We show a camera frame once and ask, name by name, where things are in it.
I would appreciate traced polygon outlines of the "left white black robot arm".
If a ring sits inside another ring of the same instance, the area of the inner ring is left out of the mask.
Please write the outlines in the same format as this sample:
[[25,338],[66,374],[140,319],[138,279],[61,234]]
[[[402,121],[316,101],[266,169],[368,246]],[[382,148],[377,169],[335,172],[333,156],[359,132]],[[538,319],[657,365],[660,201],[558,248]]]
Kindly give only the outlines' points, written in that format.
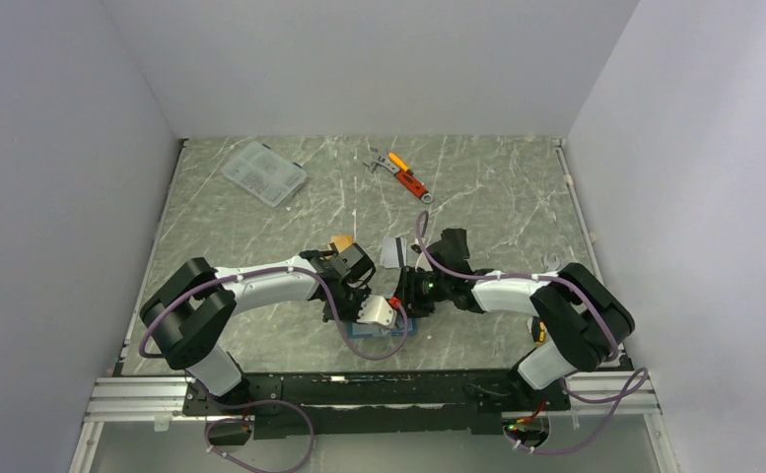
[[203,257],[187,260],[139,311],[146,327],[139,354],[163,359],[207,388],[225,414],[248,397],[244,372],[219,344],[232,317],[267,305],[323,301],[323,320],[354,321],[369,297],[376,266],[352,243],[341,251],[304,250],[289,259],[245,268],[215,267]]

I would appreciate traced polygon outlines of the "orange credit cards stack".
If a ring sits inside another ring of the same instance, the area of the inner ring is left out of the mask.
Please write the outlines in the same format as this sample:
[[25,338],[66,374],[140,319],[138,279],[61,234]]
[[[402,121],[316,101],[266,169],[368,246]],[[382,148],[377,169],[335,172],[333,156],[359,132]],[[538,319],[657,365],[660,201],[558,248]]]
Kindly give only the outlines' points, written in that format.
[[330,238],[328,247],[336,253],[339,253],[347,249],[353,243],[354,239],[351,235],[334,235]]

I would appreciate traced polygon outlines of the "blue card holder wallet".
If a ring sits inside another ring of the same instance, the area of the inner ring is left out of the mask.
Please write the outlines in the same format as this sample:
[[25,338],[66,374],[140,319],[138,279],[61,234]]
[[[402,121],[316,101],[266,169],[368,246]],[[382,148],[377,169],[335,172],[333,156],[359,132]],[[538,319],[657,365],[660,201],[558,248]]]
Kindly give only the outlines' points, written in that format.
[[398,320],[391,329],[373,324],[347,323],[346,332],[350,339],[401,337],[403,333],[411,336],[417,332],[417,321],[409,319],[407,324],[403,324],[401,320]]

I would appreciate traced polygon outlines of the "silver grey card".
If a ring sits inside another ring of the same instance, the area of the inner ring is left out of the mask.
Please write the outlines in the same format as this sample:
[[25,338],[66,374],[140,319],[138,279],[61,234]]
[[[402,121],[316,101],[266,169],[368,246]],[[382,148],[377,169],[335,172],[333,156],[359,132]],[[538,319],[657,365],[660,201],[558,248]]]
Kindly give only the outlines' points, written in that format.
[[403,237],[386,236],[381,245],[380,265],[386,269],[400,269],[407,265],[407,241]]

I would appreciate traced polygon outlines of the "black card case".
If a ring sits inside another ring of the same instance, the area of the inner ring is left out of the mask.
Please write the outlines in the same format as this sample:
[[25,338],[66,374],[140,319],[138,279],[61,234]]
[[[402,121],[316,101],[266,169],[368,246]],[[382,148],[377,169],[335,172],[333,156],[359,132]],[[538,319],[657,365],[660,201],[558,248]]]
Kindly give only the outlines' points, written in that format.
[[446,249],[444,253],[449,259],[466,260],[470,257],[467,231],[461,228],[447,228],[441,232]]

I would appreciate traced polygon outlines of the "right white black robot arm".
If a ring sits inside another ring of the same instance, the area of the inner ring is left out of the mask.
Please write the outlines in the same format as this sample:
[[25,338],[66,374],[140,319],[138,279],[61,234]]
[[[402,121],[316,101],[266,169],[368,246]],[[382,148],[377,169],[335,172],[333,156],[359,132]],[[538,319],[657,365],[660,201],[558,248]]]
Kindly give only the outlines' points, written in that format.
[[545,342],[510,373],[508,395],[521,409],[534,407],[558,378],[595,371],[635,330],[631,313],[581,263],[531,279],[474,270],[464,229],[443,230],[418,253],[419,266],[401,270],[394,292],[409,317],[428,316],[436,304],[450,302],[473,313],[519,312],[543,322]]

